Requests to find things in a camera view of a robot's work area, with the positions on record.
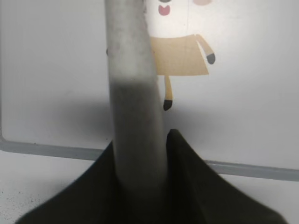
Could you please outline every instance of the cartoon arm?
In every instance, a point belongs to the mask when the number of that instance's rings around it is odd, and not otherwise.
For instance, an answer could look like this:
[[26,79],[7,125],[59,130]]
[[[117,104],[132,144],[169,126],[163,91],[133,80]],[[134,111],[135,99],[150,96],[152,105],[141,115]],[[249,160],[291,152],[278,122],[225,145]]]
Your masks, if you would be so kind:
[[216,57],[215,57],[215,53],[213,52],[210,45],[205,41],[205,39],[201,35],[196,34],[195,37],[196,37],[196,40],[198,41],[198,43],[202,46],[202,48],[206,54],[206,59],[209,62],[209,64],[214,64]]

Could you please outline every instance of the gray pole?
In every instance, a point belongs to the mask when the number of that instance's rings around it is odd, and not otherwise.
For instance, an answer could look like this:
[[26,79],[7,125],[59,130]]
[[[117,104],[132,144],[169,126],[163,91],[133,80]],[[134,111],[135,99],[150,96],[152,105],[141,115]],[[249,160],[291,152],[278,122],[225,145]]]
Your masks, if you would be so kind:
[[151,223],[167,183],[162,105],[141,0],[106,0],[116,174],[128,208]]

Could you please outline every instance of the black fabric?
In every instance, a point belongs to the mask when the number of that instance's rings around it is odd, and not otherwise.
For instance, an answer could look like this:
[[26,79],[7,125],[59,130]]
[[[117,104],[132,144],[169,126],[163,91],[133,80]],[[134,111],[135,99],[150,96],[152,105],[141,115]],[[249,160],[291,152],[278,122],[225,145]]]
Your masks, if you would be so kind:
[[110,144],[99,159],[73,184],[22,217],[17,224],[116,223],[120,205]]
[[286,224],[273,210],[252,200],[217,175],[178,130],[167,139],[173,222],[188,224]]
[[[170,131],[166,148],[168,203],[156,224],[286,224],[211,170],[179,131]],[[110,144],[77,181],[17,224],[135,224],[128,214]]]

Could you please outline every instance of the cartoon character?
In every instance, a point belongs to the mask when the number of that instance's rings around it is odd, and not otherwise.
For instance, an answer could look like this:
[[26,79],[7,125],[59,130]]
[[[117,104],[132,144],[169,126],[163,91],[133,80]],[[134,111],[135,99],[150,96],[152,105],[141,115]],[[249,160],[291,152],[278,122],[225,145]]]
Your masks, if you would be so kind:
[[164,110],[173,102],[170,76],[208,75],[206,63],[214,64],[215,53],[205,39],[190,33],[190,8],[212,0],[143,0],[157,73],[165,78]]

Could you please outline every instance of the cartoon leg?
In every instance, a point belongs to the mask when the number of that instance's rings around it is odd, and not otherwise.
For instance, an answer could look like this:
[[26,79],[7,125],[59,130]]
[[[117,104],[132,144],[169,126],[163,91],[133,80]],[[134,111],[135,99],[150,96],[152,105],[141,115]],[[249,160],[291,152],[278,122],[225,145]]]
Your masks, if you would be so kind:
[[165,77],[165,100],[163,108],[165,111],[169,110],[172,106],[172,90],[169,76]]

